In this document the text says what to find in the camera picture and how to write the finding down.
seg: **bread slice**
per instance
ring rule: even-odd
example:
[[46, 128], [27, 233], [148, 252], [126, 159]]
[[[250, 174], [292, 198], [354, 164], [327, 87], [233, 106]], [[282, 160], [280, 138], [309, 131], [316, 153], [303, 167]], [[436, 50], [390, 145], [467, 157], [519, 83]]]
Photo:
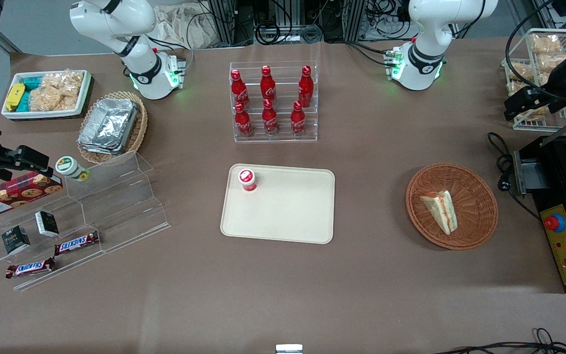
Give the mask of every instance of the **bread slice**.
[[420, 198], [427, 210], [438, 222], [438, 226], [447, 235], [451, 235], [458, 228], [458, 217], [455, 214], [449, 191], [425, 193]]

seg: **brown tablecloth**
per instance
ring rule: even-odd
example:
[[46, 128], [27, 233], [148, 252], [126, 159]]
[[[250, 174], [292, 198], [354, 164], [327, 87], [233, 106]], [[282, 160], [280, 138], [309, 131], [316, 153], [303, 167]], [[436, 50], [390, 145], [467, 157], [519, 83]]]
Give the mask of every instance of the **brown tablecloth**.
[[[308, 354], [422, 354], [532, 341], [533, 327], [566, 342], [566, 295], [541, 224], [495, 188], [497, 152], [485, 134], [499, 132], [512, 148], [537, 136], [503, 119], [504, 44], [454, 41], [449, 64], [422, 92], [386, 81], [344, 45], [198, 51], [183, 90], [144, 102], [150, 125], [140, 153], [156, 169], [153, 190], [171, 228], [25, 292], [12, 291], [0, 266], [0, 353], [250, 354], [302, 343]], [[319, 60], [319, 141], [234, 143], [229, 62], [301, 59]], [[133, 90], [115, 55], [12, 61], [13, 72], [89, 70], [92, 101]], [[5, 146], [53, 159], [77, 155], [79, 127], [79, 119], [0, 117]], [[497, 197], [499, 226], [478, 249], [436, 247], [407, 217], [407, 182], [439, 162], [475, 171]], [[222, 235], [235, 163], [333, 171], [332, 242]]]

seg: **small black box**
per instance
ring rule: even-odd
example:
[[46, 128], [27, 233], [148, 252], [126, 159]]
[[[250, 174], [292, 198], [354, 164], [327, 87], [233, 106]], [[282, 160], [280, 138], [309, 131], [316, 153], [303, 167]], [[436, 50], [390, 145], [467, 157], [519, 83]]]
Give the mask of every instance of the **small black box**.
[[54, 215], [41, 210], [34, 216], [36, 216], [38, 233], [49, 237], [56, 237], [58, 235], [58, 226], [56, 225], [56, 218], [54, 218]]
[[6, 231], [1, 238], [4, 240], [6, 252], [9, 255], [15, 255], [29, 247], [29, 238], [25, 233], [25, 229], [21, 226], [15, 226], [13, 229]]

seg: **wicker basket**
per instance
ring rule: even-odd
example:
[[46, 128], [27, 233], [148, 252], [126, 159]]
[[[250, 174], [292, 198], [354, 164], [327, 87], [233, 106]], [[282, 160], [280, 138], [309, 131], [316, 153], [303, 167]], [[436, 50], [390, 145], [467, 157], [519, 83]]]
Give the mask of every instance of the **wicker basket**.
[[[141, 147], [141, 143], [143, 143], [143, 136], [145, 135], [145, 130], [148, 128], [148, 113], [145, 111], [145, 106], [143, 105], [141, 99], [137, 97], [137, 95], [135, 94], [132, 94], [130, 92], [122, 92], [122, 91], [109, 93], [101, 99], [104, 98], [116, 98], [116, 99], [127, 98], [136, 102], [137, 105], [139, 105], [137, 116], [135, 116], [136, 119], [135, 124], [133, 125], [132, 130], [130, 131], [130, 137], [128, 138], [128, 143], [126, 144], [126, 150], [124, 150], [124, 152], [139, 150], [139, 148]], [[85, 125], [88, 121], [88, 117], [90, 116], [90, 112], [92, 112], [93, 108], [95, 108], [97, 102], [99, 102], [99, 99], [96, 101], [96, 103], [93, 103], [92, 107], [87, 111], [87, 114], [85, 115], [85, 120], [83, 121], [80, 127], [80, 132], [82, 132], [82, 130], [85, 128]], [[85, 158], [86, 161], [96, 164], [103, 163], [115, 157], [115, 155], [90, 152], [84, 150], [80, 146], [78, 146], [78, 150], [80, 150], [80, 154]]]
[[[420, 200], [426, 192], [451, 193], [458, 228], [446, 235]], [[423, 236], [448, 249], [481, 246], [497, 227], [497, 200], [487, 184], [473, 171], [453, 164], [433, 164], [418, 171], [407, 186], [407, 213]]]

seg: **cookie box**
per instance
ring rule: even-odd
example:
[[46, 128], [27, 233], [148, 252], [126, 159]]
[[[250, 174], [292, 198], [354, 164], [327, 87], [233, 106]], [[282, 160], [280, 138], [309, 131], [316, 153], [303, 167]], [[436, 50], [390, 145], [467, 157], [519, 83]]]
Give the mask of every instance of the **cookie box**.
[[62, 190], [62, 182], [56, 176], [45, 177], [37, 172], [17, 177], [0, 184], [0, 213], [33, 202]]

